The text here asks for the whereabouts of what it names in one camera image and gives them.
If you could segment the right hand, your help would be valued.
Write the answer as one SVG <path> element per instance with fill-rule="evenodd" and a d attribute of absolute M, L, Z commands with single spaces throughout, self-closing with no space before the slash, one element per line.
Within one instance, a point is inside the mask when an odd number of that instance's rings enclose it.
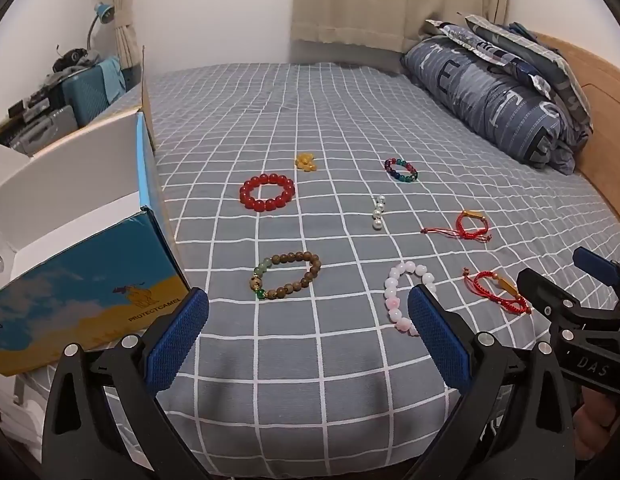
<path fill-rule="evenodd" d="M 583 402 L 572 417 L 574 443 L 578 460 L 592 460 L 601 453 L 617 429 L 615 403 L 603 393 L 583 387 Z"/>

